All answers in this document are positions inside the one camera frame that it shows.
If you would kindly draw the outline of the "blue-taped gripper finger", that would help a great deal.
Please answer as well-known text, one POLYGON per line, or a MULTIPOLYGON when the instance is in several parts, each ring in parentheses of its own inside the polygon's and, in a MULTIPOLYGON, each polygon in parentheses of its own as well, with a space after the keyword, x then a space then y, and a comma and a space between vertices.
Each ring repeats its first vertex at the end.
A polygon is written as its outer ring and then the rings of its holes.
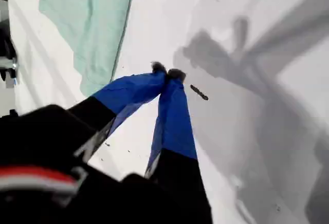
POLYGON ((167 74, 145 174, 183 207, 209 210, 183 85, 185 77, 179 69, 167 74))
POLYGON ((129 116, 161 93, 166 81, 166 68, 153 62, 151 73, 118 78, 71 107, 71 114, 96 131, 74 155, 87 162, 129 116))

